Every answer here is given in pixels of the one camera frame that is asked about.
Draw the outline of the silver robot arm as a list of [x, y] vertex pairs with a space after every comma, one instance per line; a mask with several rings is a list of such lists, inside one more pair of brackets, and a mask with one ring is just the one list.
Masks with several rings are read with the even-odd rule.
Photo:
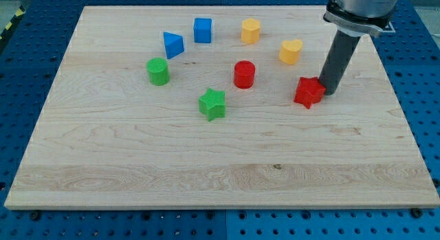
[[349, 36], [379, 37], [391, 21], [398, 0], [329, 0], [326, 22]]

